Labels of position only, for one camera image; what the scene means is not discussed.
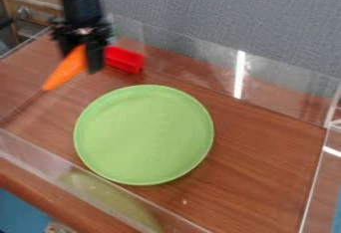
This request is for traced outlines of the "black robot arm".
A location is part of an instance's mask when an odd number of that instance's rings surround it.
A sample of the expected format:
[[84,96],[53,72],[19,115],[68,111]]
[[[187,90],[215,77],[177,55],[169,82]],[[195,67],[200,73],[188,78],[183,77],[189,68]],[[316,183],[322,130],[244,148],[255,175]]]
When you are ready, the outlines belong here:
[[105,67],[105,49],[113,37],[112,24],[105,20],[102,0],[62,0],[63,17],[53,21],[53,39],[65,56],[86,46],[89,73]]

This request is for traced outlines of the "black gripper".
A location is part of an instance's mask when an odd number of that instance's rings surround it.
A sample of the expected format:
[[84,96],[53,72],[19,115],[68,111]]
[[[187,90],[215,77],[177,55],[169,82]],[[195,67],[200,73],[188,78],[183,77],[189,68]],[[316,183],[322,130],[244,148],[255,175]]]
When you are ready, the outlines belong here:
[[109,21],[102,19],[96,24],[77,26],[63,18],[54,18],[53,39],[61,43],[63,55],[68,56],[86,39],[86,54],[89,73],[97,73],[105,67],[105,49],[114,39],[114,28]]

